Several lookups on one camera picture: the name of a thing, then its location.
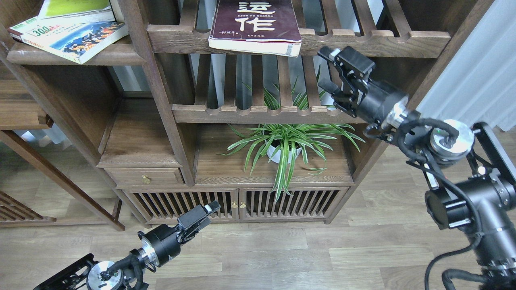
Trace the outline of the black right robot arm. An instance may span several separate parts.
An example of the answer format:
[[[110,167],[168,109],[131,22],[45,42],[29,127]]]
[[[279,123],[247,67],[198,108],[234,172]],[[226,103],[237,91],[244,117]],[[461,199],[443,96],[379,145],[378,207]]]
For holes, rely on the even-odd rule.
[[[318,52],[336,68],[341,86],[323,80],[339,110],[367,123],[363,134],[395,145],[408,164],[424,172],[427,211],[442,229],[461,230],[470,244],[434,258],[424,274],[429,289],[431,268],[442,258],[474,250],[481,274],[447,269],[441,279],[447,290],[453,279],[478,282],[481,290],[514,290],[516,234],[508,211],[515,208],[515,167],[485,122],[468,126],[457,120],[424,118],[408,110],[408,95],[385,81],[374,81],[374,61],[354,48]]]

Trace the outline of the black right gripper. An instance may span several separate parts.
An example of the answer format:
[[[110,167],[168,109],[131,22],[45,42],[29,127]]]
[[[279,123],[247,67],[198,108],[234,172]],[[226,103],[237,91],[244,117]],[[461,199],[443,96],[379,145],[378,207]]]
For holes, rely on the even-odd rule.
[[[339,74],[340,82],[323,79],[318,83],[332,96],[337,109],[376,125],[401,125],[409,117],[405,92],[385,81],[369,78],[376,66],[373,60],[350,46],[343,49],[323,46],[318,55]]]

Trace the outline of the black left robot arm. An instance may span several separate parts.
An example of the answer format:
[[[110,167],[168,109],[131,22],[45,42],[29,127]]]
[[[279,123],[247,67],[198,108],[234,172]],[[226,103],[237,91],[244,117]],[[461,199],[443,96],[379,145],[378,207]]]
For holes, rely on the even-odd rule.
[[[36,288],[77,290],[86,286],[89,290],[146,290],[149,285],[143,281],[144,270],[156,272],[158,267],[177,257],[181,246],[208,226],[211,223],[210,215],[220,207],[218,201],[197,205],[180,216],[174,227],[162,224],[148,233],[138,232],[142,247],[131,250],[127,257],[118,262],[98,262],[89,253]]]

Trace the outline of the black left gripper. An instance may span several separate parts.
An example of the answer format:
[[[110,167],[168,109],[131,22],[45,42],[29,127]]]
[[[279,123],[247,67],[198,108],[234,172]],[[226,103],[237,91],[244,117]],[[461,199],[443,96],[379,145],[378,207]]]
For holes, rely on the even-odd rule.
[[[213,201],[207,205],[197,205],[184,215],[180,216],[178,224],[170,227],[166,224],[156,229],[143,233],[139,231],[138,237],[142,247],[138,249],[138,255],[142,257],[144,265],[149,267],[161,267],[181,253],[181,246],[192,240],[204,227],[211,224],[210,215],[218,211],[221,205]]]

